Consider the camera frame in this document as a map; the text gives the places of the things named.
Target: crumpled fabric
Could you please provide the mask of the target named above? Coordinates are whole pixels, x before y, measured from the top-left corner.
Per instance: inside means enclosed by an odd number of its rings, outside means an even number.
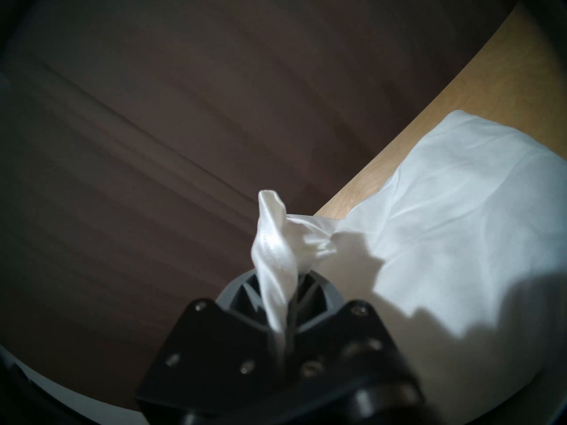
[[[315,216],[288,215],[273,190],[260,191],[258,204],[260,217],[251,256],[268,325],[281,356],[285,349],[287,305],[297,289],[298,276],[336,252],[330,240],[334,225]]]
[[[272,328],[296,259],[313,262],[345,300],[374,306],[449,425],[508,399],[565,344],[567,162],[513,128],[452,112],[343,220],[286,216],[279,201],[271,223],[274,204],[260,202],[252,249]]]

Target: dark brown floor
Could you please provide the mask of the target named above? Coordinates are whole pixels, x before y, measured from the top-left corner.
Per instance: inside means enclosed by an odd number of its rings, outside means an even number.
[[[134,408],[185,305],[312,214],[515,0],[41,0],[0,66],[0,342]]]

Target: brown surface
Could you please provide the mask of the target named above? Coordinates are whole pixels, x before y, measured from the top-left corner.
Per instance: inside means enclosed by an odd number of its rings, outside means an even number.
[[[451,111],[512,126],[567,159],[567,74],[519,4],[453,81],[317,213],[343,218],[376,193],[415,144]]]
[[[0,342],[132,407],[185,305],[250,268],[257,191],[315,212],[510,2],[41,0],[0,64]]]

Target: white fabric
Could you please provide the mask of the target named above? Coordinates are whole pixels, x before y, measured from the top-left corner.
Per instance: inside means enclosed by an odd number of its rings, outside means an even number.
[[[256,242],[270,246],[263,204]],[[329,250],[321,236],[333,233],[336,252],[313,269],[346,300],[376,308],[448,424],[506,400],[565,341],[567,163],[510,127],[455,111],[342,221],[282,221],[317,231],[311,247]],[[279,329],[297,285],[297,243],[285,251],[285,277],[276,251],[254,259]]]
[[[276,348],[282,353],[287,304],[297,289],[298,275],[309,272],[315,261],[335,252],[330,241],[334,226],[323,218],[287,215],[284,203],[272,190],[259,192],[258,204],[260,217],[252,262],[268,324]]]

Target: wooden table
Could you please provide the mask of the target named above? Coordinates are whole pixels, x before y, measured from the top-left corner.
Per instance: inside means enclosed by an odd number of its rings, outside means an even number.
[[[519,129],[567,158],[567,73],[521,4],[457,77],[317,215],[342,219],[376,193],[413,146],[456,109]]]

